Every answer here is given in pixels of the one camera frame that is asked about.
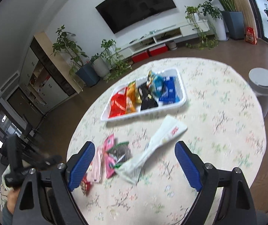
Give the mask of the person's left hand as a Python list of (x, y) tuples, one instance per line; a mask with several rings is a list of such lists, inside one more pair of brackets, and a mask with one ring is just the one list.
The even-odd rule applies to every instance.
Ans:
[(8, 211), (11, 214), (14, 213), (20, 191), (21, 191), (21, 188), (17, 188), (17, 189), (10, 190), (10, 192), (8, 193), (6, 206), (7, 206)]

